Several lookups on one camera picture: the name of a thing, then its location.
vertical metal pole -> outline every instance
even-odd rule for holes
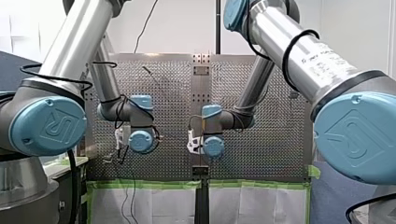
[[[201,179],[201,187],[195,193],[194,224],[209,224],[209,183],[205,177]]]
[[[221,0],[216,0],[216,54],[221,54]]]

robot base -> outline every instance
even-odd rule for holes
[[[47,189],[35,196],[0,205],[2,224],[56,224],[59,221],[58,183],[50,181]]]

robot logo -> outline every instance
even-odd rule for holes
[[[325,133],[329,143],[354,166],[363,164],[393,142],[357,110],[351,110]]]
[[[78,124],[78,118],[62,111],[53,109],[41,131],[41,137],[68,144]]]

green tape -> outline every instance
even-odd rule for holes
[[[320,178],[320,170],[314,165],[308,165],[308,175],[314,177],[315,179]]]
[[[254,180],[210,180],[209,187],[212,189],[224,188],[262,188],[262,189],[307,189],[307,183],[283,183],[275,181],[254,181]]]
[[[91,181],[87,183],[87,187],[91,189],[129,189],[134,186],[137,189],[197,189],[199,184],[199,181],[159,182],[117,179],[111,181]]]

metal pegboard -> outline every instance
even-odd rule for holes
[[[196,61],[193,55],[118,54],[112,59],[119,64],[115,72],[122,93],[152,96],[154,123],[164,139],[151,154],[140,156],[130,152],[121,167],[104,164],[103,157],[114,151],[114,124],[96,116],[98,99],[93,93],[87,108],[92,112],[93,121],[89,122],[96,143],[91,146],[96,150],[92,155],[97,156],[90,161],[88,178],[134,175],[137,179],[190,180],[193,162],[186,149],[187,125],[190,115],[199,112],[199,108],[195,108],[200,99],[198,93],[202,105],[205,99],[205,104],[209,100],[223,108],[232,108],[248,80],[254,57],[211,55],[210,62],[205,62],[210,69],[209,81],[204,76],[196,80],[197,62],[193,61]],[[196,86],[204,84],[205,87],[196,90]],[[257,108],[256,126],[243,133],[225,132],[225,155],[221,161],[211,164],[210,178],[293,182],[307,178],[305,166],[310,162],[312,148],[309,109],[302,96],[297,99],[289,96],[290,88],[276,70],[269,93]]]
[[[254,56],[213,56],[212,102],[233,108],[241,95]],[[272,75],[265,100],[257,107],[256,124],[242,133],[227,131],[225,154],[212,163],[211,178],[304,181],[310,162],[311,123],[303,96],[292,99],[281,71]]]
[[[148,155],[128,153],[125,163],[116,168],[103,163],[114,152],[114,124],[96,115],[98,99],[93,97],[93,136],[97,157],[90,161],[89,179],[131,178],[149,180],[190,179],[191,166],[187,145],[187,125],[191,113],[191,55],[119,54],[112,57],[118,63],[115,74],[120,92],[149,94],[152,97],[154,125],[164,136],[159,147]]]

